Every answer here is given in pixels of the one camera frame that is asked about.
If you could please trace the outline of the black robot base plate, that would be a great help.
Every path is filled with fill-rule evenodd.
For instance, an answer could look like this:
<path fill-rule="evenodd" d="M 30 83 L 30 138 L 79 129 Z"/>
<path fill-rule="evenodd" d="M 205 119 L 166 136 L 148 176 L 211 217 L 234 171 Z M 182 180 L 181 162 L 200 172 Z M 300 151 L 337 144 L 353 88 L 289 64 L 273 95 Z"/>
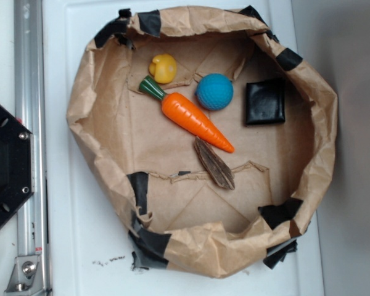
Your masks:
<path fill-rule="evenodd" d="M 33 194 L 32 133 L 0 104 L 0 229 Z"/>

